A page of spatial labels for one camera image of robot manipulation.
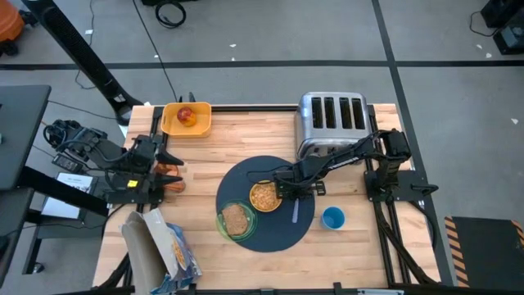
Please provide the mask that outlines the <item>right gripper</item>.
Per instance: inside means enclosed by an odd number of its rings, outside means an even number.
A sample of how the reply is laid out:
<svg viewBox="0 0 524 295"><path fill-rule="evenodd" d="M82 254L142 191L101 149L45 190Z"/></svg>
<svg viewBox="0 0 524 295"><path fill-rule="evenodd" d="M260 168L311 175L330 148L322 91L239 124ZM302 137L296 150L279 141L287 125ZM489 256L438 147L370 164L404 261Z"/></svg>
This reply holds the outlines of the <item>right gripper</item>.
<svg viewBox="0 0 524 295"><path fill-rule="evenodd" d="M276 196L279 199L305 199L315 195L324 196L324 168L304 168L301 164L286 166L273 172Z"/></svg>

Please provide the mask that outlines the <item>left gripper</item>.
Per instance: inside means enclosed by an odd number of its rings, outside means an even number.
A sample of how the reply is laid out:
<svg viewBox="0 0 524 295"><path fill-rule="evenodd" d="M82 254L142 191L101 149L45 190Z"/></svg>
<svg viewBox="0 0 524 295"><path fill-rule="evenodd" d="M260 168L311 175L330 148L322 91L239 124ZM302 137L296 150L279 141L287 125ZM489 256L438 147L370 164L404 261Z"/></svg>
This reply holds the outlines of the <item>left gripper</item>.
<svg viewBox="0 0 524 295"><path fill-rule="evenodd" d="M133 139L133 146L129 149L127 165L129 171L125 178L125 192L131 193L132 202L161 203L163 188L167 185L182 181L178 176L162 175L155 171L156 142L146 135L139 135ZM164 144L159 147L159 163L166 165L183 166L184 162L167 152Z"/></svg>

